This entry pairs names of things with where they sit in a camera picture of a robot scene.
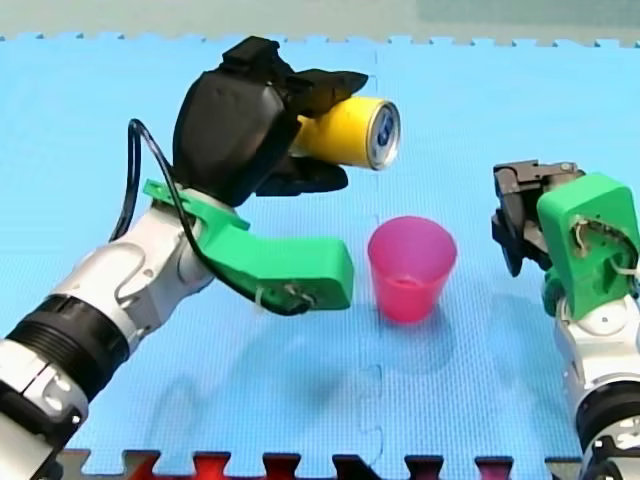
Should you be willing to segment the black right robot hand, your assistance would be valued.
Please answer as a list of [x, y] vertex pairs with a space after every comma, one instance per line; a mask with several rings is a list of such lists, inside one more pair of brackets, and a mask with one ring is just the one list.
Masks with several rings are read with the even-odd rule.
[[537, 160], [499, 164], [493, 167], [495, 193], [500, 201], [491, 218], [492, 238], [502, 248], [510, 274], [518, 276], [525, 259], [542, 270], [552, 262], [537, 213], [540, 197], [585, 172], [577, 164], [541, 164]]

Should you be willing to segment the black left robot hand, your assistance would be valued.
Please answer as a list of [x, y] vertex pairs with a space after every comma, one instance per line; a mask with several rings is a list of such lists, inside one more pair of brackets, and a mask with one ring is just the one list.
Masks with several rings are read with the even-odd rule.
[[173, 133], [173, 172], [187, 188], [238, 207], [251, 195], [298, 196], [345, 188], [342, 167], [291, 154], [304, 120], [362, 89], [354, 71], [294, 70], [275, 40], [249, 36], [190, 86]]

